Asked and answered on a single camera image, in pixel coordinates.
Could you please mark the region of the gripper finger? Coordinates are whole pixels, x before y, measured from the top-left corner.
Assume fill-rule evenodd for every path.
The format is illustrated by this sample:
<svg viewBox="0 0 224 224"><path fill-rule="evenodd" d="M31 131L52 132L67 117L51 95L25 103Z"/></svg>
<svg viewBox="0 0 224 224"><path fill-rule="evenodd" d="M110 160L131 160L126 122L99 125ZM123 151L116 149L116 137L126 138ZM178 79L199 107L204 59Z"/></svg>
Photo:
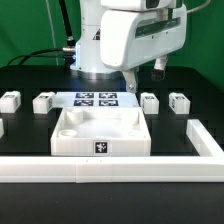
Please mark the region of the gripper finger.
<svg viewBox="0 0 224 224"><path fill-rule="evenodd" d="M126 91L135 94L138 86L137 70L132 68L130 70L123 71L122 74L126 81Z"/></svg>
<svg viewBox="0 0 224 224"><path fill-rule="evenodd" d="M167 61L167 55L161 56L156 59L154 68L151 70L151 79L153 81L162 81L165 78Z"/></svg>

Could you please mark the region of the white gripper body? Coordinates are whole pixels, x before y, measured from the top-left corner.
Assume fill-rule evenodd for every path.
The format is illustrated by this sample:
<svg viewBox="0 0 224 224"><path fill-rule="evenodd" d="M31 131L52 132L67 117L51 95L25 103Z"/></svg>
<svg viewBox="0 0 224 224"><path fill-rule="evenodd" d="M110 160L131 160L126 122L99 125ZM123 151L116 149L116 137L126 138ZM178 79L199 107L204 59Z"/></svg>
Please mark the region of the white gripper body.
<svg viewBox="0 0 224 224"><path fill-rule="evenodd" d="M102 3L100 56L125 71L183 47L187 9L183 3Z"/></svg>

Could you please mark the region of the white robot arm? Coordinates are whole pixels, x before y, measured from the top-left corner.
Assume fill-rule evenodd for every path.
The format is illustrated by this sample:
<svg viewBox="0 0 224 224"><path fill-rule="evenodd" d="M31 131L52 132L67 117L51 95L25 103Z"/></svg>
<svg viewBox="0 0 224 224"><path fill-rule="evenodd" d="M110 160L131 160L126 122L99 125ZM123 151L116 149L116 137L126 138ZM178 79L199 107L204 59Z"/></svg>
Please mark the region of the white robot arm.
<svg viewBox="0 0 224 224"><path fill-rule="evenodd" d="M80 0L81 37L73 74L89 80L122 76L137 91L138 68L155 63L151 78L165 77L168 55L183 47L187 9L183 0Z"/></svg>

